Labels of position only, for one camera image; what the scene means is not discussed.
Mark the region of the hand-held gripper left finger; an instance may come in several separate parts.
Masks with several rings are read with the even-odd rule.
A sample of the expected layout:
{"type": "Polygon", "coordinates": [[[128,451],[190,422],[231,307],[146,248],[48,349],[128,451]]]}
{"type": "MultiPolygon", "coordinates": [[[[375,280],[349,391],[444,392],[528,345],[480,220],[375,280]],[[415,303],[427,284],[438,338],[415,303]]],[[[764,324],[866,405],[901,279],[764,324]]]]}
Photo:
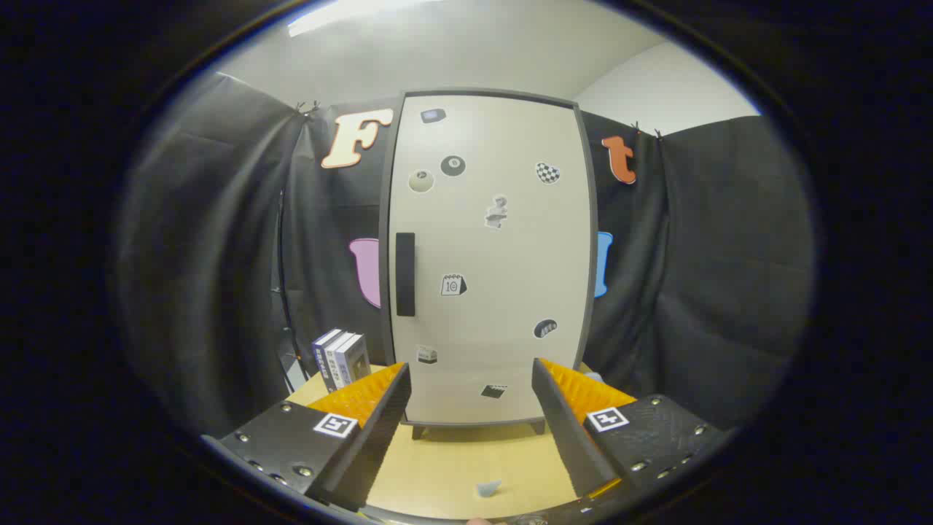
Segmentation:
{"type": "Polygon", "coordinates": [[[300,508],[366,505],[411,395],[396,363],[312,403],[279,401],[219,440],[219,455],[300,508]]]}

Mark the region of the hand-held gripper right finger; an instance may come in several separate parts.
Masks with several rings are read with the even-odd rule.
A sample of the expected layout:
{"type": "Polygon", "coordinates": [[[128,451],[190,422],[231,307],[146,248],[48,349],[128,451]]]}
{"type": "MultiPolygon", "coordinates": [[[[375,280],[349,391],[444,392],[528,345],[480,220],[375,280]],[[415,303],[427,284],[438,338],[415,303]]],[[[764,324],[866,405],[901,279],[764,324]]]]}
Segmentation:
{"type": "Polygon", "coordinates": [[[636,398],[545,359],[534,360],[532,388],[582,504],[635,505],[730,441],[670,397],[636,398]]]}

